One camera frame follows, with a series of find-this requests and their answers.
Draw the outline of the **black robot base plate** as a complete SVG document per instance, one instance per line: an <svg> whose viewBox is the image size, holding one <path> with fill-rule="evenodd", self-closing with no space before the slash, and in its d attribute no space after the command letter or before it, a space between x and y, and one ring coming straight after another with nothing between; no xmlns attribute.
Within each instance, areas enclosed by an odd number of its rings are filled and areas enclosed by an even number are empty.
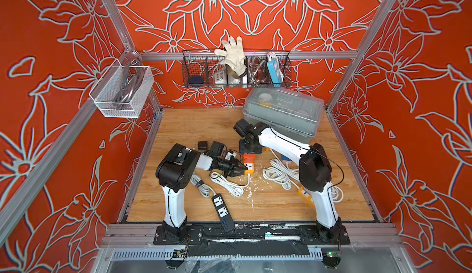
<svg viewBox="0 0 472 273"><path fill-rule="evenodd" d="M154 245L200 245L205 241L256 242L300 241L305 245L349 245L347 229L343 225L324 228L316 224L299 223L237 223L232 231L225 231L217 222L190 223L182 231L158 226L154 233Z"/></svg>

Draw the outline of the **orange-red cube adapter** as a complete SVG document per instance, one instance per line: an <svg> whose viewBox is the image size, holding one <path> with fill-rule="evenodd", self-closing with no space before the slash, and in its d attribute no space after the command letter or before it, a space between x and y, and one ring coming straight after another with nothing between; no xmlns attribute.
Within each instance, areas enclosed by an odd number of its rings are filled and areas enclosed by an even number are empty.
<svg viewBox="0 0 472 273"><path fill-rule="evenodd" d="M248 154L248 153L243 154L243 163L247 167L251 166L251 168L253 168L255 159L256 159L255 154Z"/></svg>

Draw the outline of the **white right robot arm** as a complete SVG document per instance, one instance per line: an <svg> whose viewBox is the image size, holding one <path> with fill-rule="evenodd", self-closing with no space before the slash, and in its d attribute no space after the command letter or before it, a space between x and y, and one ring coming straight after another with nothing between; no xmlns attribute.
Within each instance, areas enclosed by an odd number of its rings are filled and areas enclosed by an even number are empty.
<svg viewBox="0 0 472 273"><path fill-rule="evenodd" d="M333 169L320 144L305 144L277 132L267 124L259 122L252 125L245 119L236 122L234 130L242 138L242 153L258 154L263 148L269 148L296 163L299 167L299 181L311 194L317 223L326 229L337 225L339 215L331 194L334 186L331 183Z"/></svg>

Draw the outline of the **black power strip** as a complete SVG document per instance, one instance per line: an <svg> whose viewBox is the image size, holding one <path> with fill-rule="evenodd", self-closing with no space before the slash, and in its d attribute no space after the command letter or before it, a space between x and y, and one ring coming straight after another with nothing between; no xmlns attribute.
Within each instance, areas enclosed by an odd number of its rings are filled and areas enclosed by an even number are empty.
<svg viewBox="0 0 472 273"><path fill-rule="evenodd" d="M222 195L215 194L211 198L211 201L215 206L215 210L220 218L223 230L228 233L234 231L236 226Z"/></svg>

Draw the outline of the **short yellow power strip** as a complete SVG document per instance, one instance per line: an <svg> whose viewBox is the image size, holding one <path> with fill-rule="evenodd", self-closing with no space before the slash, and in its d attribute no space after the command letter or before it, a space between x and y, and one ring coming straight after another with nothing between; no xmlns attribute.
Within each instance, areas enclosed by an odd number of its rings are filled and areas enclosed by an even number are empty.
<svg viewBox="0 0 472 273"><path fill-rule="evenodd" d="M247 168L247 169L244 171L244 174L245 174L245 175L250 175L250 174L253 174L253 173L254 173L254 163L253 163L253 162L245 162L244 165L245 165L245 167Z"/></svg>

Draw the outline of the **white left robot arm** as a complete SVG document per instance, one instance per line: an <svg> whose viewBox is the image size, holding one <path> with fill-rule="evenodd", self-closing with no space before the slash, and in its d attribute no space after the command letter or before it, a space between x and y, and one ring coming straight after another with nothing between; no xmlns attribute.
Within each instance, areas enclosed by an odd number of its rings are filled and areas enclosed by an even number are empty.
<svg viewBox="0 0 472 273"><path fill-rule="evenodd" d="M187 216L184 210L185 188L196 169L221 171L222 176L243 175L247 167L234 155L224 156L225 145L213 142L203 153L181 144L174 144L156 169L156 177L165 195L164 223L175 229L184 226Z"/></svg>

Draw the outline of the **small black cube adapter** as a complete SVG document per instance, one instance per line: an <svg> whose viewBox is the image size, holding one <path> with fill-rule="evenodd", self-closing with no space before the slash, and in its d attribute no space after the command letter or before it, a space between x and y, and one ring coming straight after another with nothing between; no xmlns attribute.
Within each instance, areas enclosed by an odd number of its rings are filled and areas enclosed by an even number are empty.
<svg viewBox="0 0 472 273"><path fill-rule="evenodd" d="M199 151L207 151L208 150L208 142L207 141L198 141L197 149Z"/></svg>

